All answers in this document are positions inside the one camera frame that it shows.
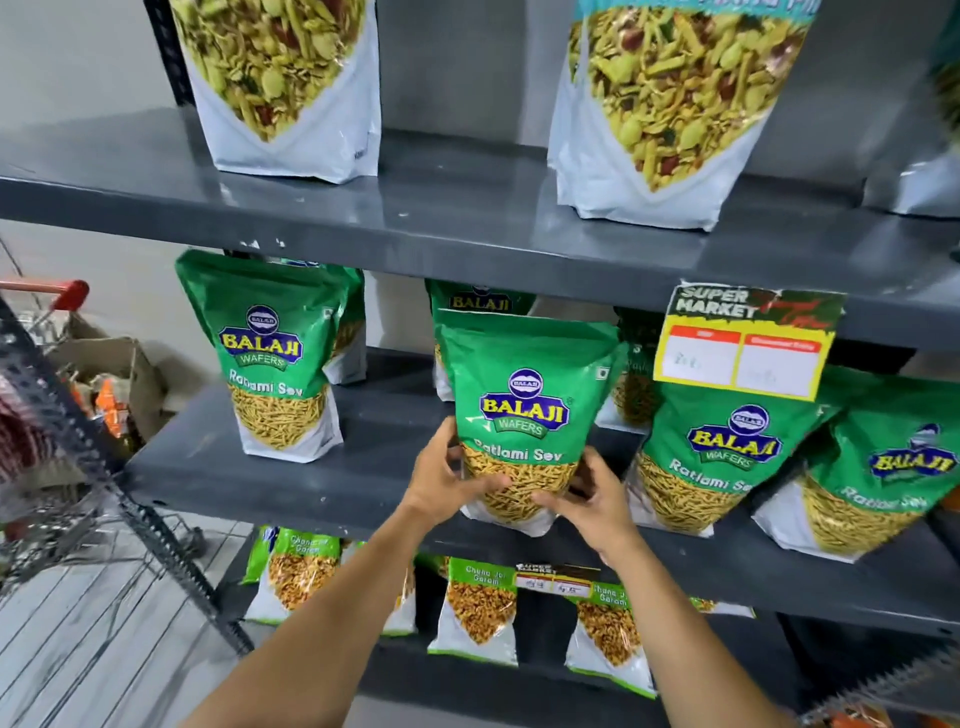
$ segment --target wall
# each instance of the wall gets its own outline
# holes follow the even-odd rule
[[[749,171],[857,188],[951,0],[824,0]],[[381,0],[387,126],[545,146],[573,0]],[[136,0],[0,0],[0,131],[173,100]],[[88,316],[144,341],[174,405],[216,372],[173,275],[181,246],[0,221],[28,276],[87,279]],[[0,272],[10,262],[0,256]],[[368,278],[372,344],[428,351],[422,282]],[[548,315],[610,318],[547,302]]]

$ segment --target green snack bag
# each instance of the green snack bag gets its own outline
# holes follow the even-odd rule
[[[625,432],[650,431],[660,404],[654,386],[654,358],[663,330],[663,314],[615,308],[620,339],[627,342],[627,367],[597,414],[598,427]]]
[[[505,473],[508,488],[465,516],[542,536],[556,516],[536,490],[566,491],[627,345],[609,324],[441,310],[435,331],[456,394],[467,474]]]
[[[626,476],[634,520],[712,536],[715,522],[871,381],[827,367],[815,402],[658,382],[663,404]]]
[[[340,539],[280,528],[244,619],[280,624],[337,570]]]
[[[431,655],[516,666],[516,570],[450,559],[444,606]]]
[[[241,579],[241,584],[256,584],[260,580],[260,574],[267,568],[267,562],[270,560],[270,554],[276,545],[276,536],[280,529],[275,525],[261,525],[260,532],[257,534],[256,541],[250,549],[250,556],[247,558],[247,571]]]
[[[526,316],[537,300],[536,294],[518,293],[501,288],[487,288],[466,283],[452,283],[445,280],[427,279],[426,292],[430,297],[430,311],[437,321],[437,311],[449,308],[454,311],[475,311],[483,313],[512,313]],[[440,353],[440,343],[433,347],[433,384],[437,397],[443,401],[453,401],[453,388],[444,367]]]
[[[307,463],[342,443],[323,364],[347,308],[344,270],[194,250],[176,268],[220,359],[244,452]]]
[[[807,471],[754,514],[780,546],[855,561],[960,484],[960,385],[876,380],[830,423]]]
[[[626,590],[619,584],[593,582],[590,596],[571,601],[577,605],[577,626],[566,648],[567,668],[657,697]]]

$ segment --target hand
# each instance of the hand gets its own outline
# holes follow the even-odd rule
[[[532,495],[533,501],[573,523],[604,563],[616,570],[630,553],[645,547],[630,518],[626,490],[600,453],[590,446],[584,449],[577,474],[582,483],[578,483],[575,476],[573,485],[588,497],[573,493],[557,497],[546,491],[536,491]]]
[[[510,477],[502,474],[461,480],[449,463],[462,456],[459,446],[450,446],[456,437],[456,418],[447,417],[417,456],[410,485],[397,507],[397,511],[414,516],[426,530],[452,518],[461,506],[483,494],[510,485]]]

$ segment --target ratlami sev packet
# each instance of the ratlami sev packet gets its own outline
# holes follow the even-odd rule
[[[462,512],[542,536],[556,516],[530,496],[566,491],[627,345],[609,324],[449,310],[435,318],[464,470],[511,478]]]
[[[627,367],[616,381],[600,413],[597,426],[627,432],[647,432],[657,411],[654,358],[663,329],[663,314],[615,308],[620,339],[627,342]]]
[[[344,272],[195,250],[176,267],[220,359],[244,452],[307,463],[342,443],[322,366],[347,308]]]
[[[337,570],[340,539],[280,528],[244,619],[280,624]]]
[[[581,0],[580,72],[565,61],[572,109],[551,136],[559,202],[581,217],[711,230],[819,7]]]
[[[878,380],[830,423],[807,471],[756,510],[780,546],[854,561],[960,484],[960,385]]]
[[[170,0],[218,169],[375,176],[374,0]]]
[[[280,529],[275,525],[260,526],[256,541],[250,549],[250,556],[247,557],[247,570],[244,572],[243,579],[240,580],[241,584],[256,584],[260,580],[260,574],[267,568],[270,554],[274,552],[279,532]]]
[[[629,691],[657,697],[624,588],[594,582],[589,597],[571,600],[577,605],[577,626],[566,649],[566,666],[574,672],[610,678]]]
[[[485,313],[512,313],[526,316],[530,313],[537,296],[532,293],[517,293],[499,288],[486,288],[465,283],[427,279],[426,292],[430,296],[430,311],[436,322],[437,311],[449,308],[454,311],[483,311]],[[437,397],[453,401],[453,388],[440,353],[440,343],[433,348],[433,384]]]
[[[516,570],[450,559],[444,606],[431,655],[516,665]]]
[[[312,263],[289,257],[271,258],[273,263],[298,268],[325,268],[343,275],[346,282],[347,309],[337,326],[333,352],[324,364],[324,374],[330,384],[351,384],[367,378],[367,311],[364,306],[364,274],[359,268],[348,268],[328,263]]]
[[[901,215],[960,217],[960,3],[871,160],[863,203]]]
[[[343,543],[344,551],[340,556],[341,566],[349,561],[366,541],[352,541]],[[410,564],[403,579],[403,588],[396,596],[393,612],[387,617],[386,624],[380,634],[384,637],[403,637],[417,632],[417,600],[414,581],[414,565]]]
[[[715,522],[839,412],[861,375],[827,367],[815,402],[658,382],[663,404],[625,478],[634,520],[712,536]]]

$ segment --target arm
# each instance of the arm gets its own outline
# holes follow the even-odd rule
[[[787,728],[787,718],[710,629],[630,518],[626,492],[593,448],[584,452],[588,499],[540,491],[539,505],[571,521],[617,572],[674,728]]]
[[[347,717],[420,542],[463,504],[504,487],[490,475],[461,481],[447,464],[447,418],[417,458],[393,515],[322,589],[247,656],[181,728],[328,728]]]

